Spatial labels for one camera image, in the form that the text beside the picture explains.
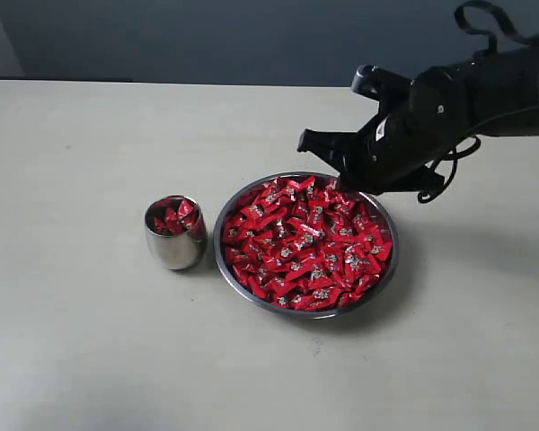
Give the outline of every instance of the white tabletop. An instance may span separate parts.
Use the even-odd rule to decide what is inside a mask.
[[[485,139],[422,206],[369,306],[292,321],[211,251],[150,256],[143,214],[182,193],[211,230],[243,185],[331,172],[304,128],[376,105],[337,88],[0,82],[0,431],[539,429],[539,138]]]

